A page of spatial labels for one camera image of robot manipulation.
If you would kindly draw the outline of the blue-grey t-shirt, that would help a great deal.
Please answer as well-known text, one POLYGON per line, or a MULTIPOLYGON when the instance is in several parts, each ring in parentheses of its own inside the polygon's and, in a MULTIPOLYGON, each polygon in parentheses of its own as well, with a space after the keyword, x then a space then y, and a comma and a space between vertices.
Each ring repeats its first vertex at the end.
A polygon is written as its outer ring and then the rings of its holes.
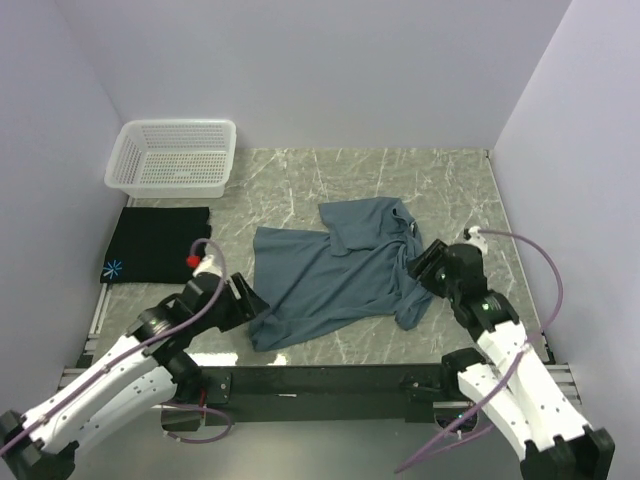
POLYGON ((304 343, 354 322, 391 315, 415 328, 433 295, 408 273, 424 251, 399 198, 323 203, 322 231, 257 229, 254 290, 269 305, 249 325, 257 352, 304 343))

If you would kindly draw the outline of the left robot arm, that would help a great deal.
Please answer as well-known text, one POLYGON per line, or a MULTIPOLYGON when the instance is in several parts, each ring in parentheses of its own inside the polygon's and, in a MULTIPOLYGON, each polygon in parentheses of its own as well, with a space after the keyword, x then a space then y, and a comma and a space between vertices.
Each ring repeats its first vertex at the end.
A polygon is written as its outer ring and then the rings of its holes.
POLYGON ((144 310, 93 366, 25 413, 1 416, 1 458, 17 479, 67 479, 76 454, 110 428, 164 402, 198 403, 217 385, 187 353, 192 340, 227 332, 268 309, 239 273, 201 273, 144 310))

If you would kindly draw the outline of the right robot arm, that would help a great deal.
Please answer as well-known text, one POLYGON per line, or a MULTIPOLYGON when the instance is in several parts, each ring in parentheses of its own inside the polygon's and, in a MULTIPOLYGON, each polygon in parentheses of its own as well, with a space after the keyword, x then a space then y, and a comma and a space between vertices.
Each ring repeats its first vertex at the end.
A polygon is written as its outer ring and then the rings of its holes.
POLYGON ((409 274, 448 300, 475 345, 443 356, 439 387, 472 407, 452 422, 483 412, 515 451, 525 479, 605 479, 615 444, 594 428, 557 385, 509 300, 489 288, 487 242, 479 230, 462 243, 433 243, 409 263, 409 274))

